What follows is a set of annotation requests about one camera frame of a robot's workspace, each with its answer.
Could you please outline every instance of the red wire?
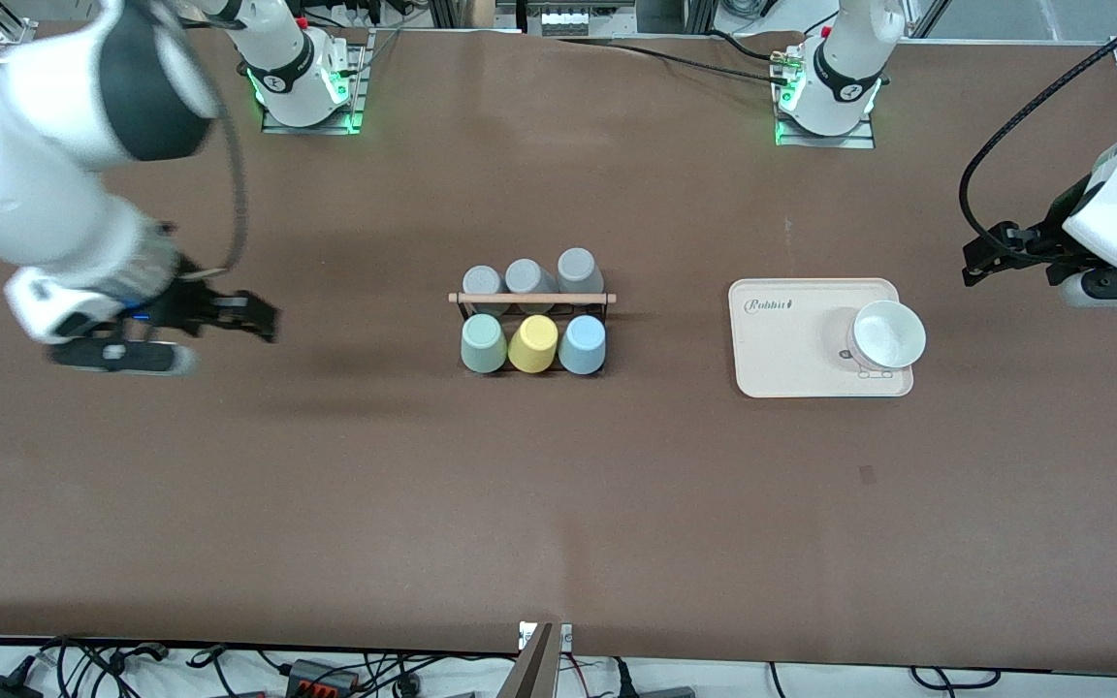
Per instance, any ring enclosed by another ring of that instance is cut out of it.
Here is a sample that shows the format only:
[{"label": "red wire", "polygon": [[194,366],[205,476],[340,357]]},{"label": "red wire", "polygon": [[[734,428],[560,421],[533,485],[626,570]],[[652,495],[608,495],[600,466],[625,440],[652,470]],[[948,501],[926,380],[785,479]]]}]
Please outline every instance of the red wire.
[{"label": "red wire", "polygon": [[589,685],[584,683],[584,672],[580,671],[580,662],[576,661],[576,656],[567,652],[567,661],[571,662],[571,668],[576,670],[576,679],[580,680],[580,686],[584,689],[584,698],[591,698],[589,694]]}]

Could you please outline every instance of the brown table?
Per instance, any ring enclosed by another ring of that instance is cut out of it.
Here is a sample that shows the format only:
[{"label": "brown table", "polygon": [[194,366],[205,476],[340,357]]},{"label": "brown table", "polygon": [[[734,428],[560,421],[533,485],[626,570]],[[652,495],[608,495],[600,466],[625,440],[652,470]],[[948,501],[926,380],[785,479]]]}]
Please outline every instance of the brown table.
[{"label": "brown table", "polygon": [[[0,296],[0,632],[509,650],[545,615],[592,654],[1117,671],[1117,313],[1038,269],[963,288],[954,199],[1089,49],[904,46],[878,149],[813,151],[772,144],[763,85],[495,34],[403,36],[362,136],[260,136],[230,42],[197,36],[247,133],[226,287],[283,341],[80,374]],[[1106,63],[976,210],[1038,220],[1114,141]],[[221,256],[217,138],[109,182]],[[462,270],[572,245],[621,298],[607,375],[466,374]],[[891,279],[929,331],[913,393],[742,396],[727,287],[790,276]]]}]

